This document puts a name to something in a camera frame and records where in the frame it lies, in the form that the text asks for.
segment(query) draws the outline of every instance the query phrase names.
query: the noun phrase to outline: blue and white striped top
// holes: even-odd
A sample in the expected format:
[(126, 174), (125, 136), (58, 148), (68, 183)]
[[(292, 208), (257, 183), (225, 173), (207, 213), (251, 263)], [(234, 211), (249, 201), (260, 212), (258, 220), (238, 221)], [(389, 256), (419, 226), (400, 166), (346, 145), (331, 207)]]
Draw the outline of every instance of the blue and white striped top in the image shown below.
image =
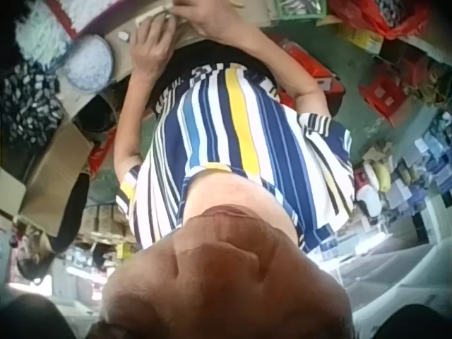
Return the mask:
[(182, 226), (190, 178), (206, 169), (271, 192), (305, 252), (348, 220), (355, 199), (349, 131), (281, 105), (269, 79), (238, 64), (198, 67), (173, 82), (155, 110), (148, 155), (117, 196), (143, 248)]

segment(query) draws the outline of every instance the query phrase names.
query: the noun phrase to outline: hand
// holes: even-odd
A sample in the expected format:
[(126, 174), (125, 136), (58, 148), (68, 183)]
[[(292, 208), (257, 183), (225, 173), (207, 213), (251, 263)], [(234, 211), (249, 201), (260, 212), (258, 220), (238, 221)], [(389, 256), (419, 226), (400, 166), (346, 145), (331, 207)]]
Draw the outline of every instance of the hand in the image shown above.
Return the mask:
[(156, 81), (165, 70), (174, 52), (176, 18), (165, 15), (145, 19), (131, 37), (134, 74), (147, 81)]
[(230, 0), (174, 0), (173, 14), (187, 19), (199, 35), (236, 45), (246, 23)]

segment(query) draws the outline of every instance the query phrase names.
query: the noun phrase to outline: striped dress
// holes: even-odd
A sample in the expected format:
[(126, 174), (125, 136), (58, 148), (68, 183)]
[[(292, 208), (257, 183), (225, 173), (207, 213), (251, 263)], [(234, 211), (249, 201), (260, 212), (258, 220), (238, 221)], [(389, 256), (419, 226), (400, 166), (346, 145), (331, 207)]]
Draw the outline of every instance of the striped dress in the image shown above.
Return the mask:
[(268, 78), (238, 64), (198, 67), (163, 92), (150, 150), (117, 196), (144, 249), (182, 226), (190, 179), (206, 169), (272, 193), (307, 253), (345, 224), (355, 199), (349, 131), (296, 113), (276, 93)]

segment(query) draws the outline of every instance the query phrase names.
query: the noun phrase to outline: woman's left hand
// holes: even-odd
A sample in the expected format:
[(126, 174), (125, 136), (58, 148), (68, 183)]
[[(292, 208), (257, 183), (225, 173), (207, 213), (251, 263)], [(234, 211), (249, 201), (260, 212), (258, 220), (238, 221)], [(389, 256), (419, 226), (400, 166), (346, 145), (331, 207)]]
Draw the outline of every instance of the woman's left hand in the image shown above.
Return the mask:
[(131, 37), (133, 72), (139, 78), (156, 81), (174, 52), (176, 18), (165, 15), (145, 19)]

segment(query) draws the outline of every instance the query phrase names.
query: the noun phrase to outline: red plastic bag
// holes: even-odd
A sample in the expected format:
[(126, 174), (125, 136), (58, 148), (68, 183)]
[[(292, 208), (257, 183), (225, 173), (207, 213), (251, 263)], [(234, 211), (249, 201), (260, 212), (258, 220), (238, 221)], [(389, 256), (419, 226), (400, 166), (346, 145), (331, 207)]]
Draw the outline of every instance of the red plastic bag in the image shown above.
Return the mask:
[(390, 40), (420, 34), (430, 17), (428, 5), (424, 1), (418, 1), (414, 14), (398, 27), (390, 28), (381, 16), (375, 0), (328, 0), (328, 5), (338, 18), (352, 27), (377, 32)]

